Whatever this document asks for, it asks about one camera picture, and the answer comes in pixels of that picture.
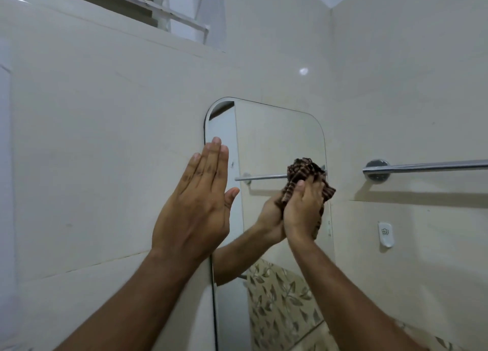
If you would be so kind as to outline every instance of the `bathroom wall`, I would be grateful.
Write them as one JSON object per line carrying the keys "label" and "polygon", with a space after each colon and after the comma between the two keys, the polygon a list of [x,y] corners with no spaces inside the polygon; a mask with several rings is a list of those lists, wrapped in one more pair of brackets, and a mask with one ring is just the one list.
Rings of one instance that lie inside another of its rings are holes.
{"label": "bathroom wall", "polygon": [[[143,260],[161,206],[204,142],[212,103],[235,96],[322,119],[332,85],[323,83],[328,9],[318,0],[225,0],[227,53],[82,0],[24,1],[0,0],[0,36],[13,47],[23,311],[17,337],[0,346],[40,351]],[[159,348],[214,349],[205,265]]]}
{"label": "bathroom wall", "polygon": [[[336,261],[390,316],[486,349],[487,171],[392,175],[362,168],[485,159],[486,0],[345,0],[327,54],[324,117]],[[381,249],[378,221],[396,244]]]}

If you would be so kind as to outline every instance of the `reflected hand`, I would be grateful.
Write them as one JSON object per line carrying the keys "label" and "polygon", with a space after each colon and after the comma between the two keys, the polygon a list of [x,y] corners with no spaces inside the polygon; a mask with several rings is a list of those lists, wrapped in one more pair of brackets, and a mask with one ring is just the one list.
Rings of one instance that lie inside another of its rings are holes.
{"label": "reflected hand", "polygon": [[256,225],[265,234],[265,239],[270,245],[275,245],[281,242],[286,235],[283,228],[283,216],[276,201],[283,197],[282,192],[277,193],[266,201],[259,214]]}
{"label": "reflected hand", "polygon": [[298,181],[293,196],[284,209],[284,230],[288,241],[310,240],[317,237],[316,225],[324,204],[322,181]]}
{"label": "reflected hand", "polygon": [[154,226],[151,252],[184,265],[190,275],[229,234],[239,188],[224,193],[228,160],[229,149],[219,138],[194,154]]}

